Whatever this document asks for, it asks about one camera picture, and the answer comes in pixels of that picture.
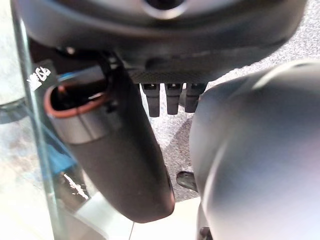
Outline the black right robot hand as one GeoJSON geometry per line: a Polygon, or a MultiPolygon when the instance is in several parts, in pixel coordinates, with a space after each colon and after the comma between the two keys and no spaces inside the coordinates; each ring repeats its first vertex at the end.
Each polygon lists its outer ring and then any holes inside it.
{"type": "Polygon", "coordinates": [[[169,216],[173,187],[149,117],[194,113],[209,82],[281,48],[305,0],[13,0],[26,104],[51,169],[83,169],[122,215],[169,216]]]}

